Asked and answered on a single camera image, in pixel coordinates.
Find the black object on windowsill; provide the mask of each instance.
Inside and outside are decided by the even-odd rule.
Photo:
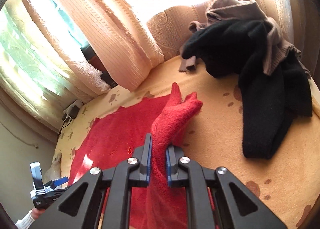
[[[85,44],[81,47],[81,51],[84,54],[85,59],[90,64],[92,64],[93,67],[95,67],[96,69],[102,72],[100,77],[104,82],[110,85],[111,88],[114,88],[118,85],[110,76],[106,68],[103,66],[96,52],[93,50],[92,46],[88,42],[85,42]]]
[[[69,116],[71,119],[75,119],[79,113],[80,108],[76,105],[74,105],[71,109],[71,111],[69,112]]]

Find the curtain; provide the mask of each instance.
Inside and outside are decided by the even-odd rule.
[[[113,80],[133,91],[164,61],[161,49],[125,0],[59,0]]]
[[[57,133],[63,110],[72,102],[86,103],[110,87],[100,78],[102,72],[87,63],[81,44],[49,2],[7,0],[0,11],[0,87],[37,120],[33,124],[39,126],[32,128],[52,141],[43,126]],[[32,18],[35,14],[41,24]],[[9,100],[2,103],[12,106]]]

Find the human hand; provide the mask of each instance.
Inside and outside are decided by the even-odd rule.
[[[31,210],[30,216],[33,220],[36,220],[39,218],[40,215],[42,215],[44,213],[45,209],[37,209],[37,208],[33,208]]]

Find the bed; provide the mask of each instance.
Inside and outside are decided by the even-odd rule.
[[[302,224],[320,192],[320,92],[310,86],[314,114],[311,120],[294,120],[285,140],[271,160],[246,159],[242,154],[242,102],[236,74],[214,79],[200,62],[196,73],[177,71],[180,58],[174,57],[152,70],[133,93],[116,86],[84,105],[68,127],[62,130],[56,153],[62,153],[61,175],[69,176],[75,150],[95,118],[139,103],[143,97],[159,97],[178,83],[182,97],[196,91],[204,105],[189,123],[183,149],[186,156],[202,166],[225,166],[260,200],[277,214],[289,229]]]

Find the red towel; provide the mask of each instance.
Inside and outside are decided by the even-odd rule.
[[[174,83],[170,95],[144,98],[136,105],[121,107],[103,119],[96,119],[76,150],[69,184],[93,166],[107,169],[131,157],[134,149],[143,145],[146,133],[151,132],[150,186],[132,189],[130,225],[136,229],[186,228],[185,193],[183,189],[167,186],[165,150],[171,142],[181,145],[183,126],[201,106],[196,93],[188,95],[181,103],[179,86]]]

